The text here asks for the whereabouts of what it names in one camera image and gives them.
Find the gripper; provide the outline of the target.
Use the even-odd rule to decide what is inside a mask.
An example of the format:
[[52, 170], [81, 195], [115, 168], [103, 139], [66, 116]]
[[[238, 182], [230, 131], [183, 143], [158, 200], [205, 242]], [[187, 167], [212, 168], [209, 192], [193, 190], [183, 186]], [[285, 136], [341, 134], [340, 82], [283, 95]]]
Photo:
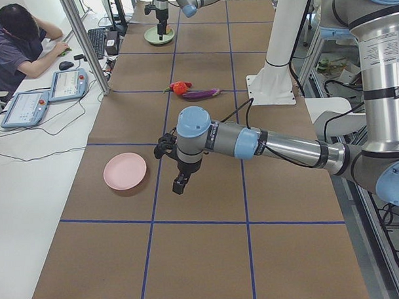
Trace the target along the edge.
[[157, 34], [160, 40], [164, 39], [166, 35], [166, 26], [168, 23], [168, 9], [156, 9], [155, 11], [156, 19], [159, 21], [157, 24]]
[[202, 163], [202, 153], [188, 155], [185, 153], [177, 153], [179, 175], [174, 179], [172, 191], [177, 194], [183, 194], [185, 186], [190, 176], [200, 169]]

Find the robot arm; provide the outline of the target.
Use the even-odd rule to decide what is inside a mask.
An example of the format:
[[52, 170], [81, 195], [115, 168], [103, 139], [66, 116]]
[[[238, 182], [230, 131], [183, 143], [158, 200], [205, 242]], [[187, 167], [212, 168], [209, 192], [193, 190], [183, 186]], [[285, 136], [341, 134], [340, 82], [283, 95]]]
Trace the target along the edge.
[[399, 0], [322, 0], [322, 23], [349, 30], [358, 42], [368, 137], [361, 146], [327, 144], [213, 121], [198, 106], [180, 112], [172, 148], [183, 193], [204, 152], [247, 160], [264, 155], [326, 169], [399, 206]]
[[[176, 0], [178, 7], [183, 11], [183, 14], [188, 18], [192, 17], [198, 9], [217, 3], [221, 0]], [[160, 40], [166, 35], [166, 27], [168, 25], [168, 4], [169, 0], [153, 0], [144, 8], [145, 15], [148, 15], [152, 10], [155, 11], [157, 24], [157, 35]]]

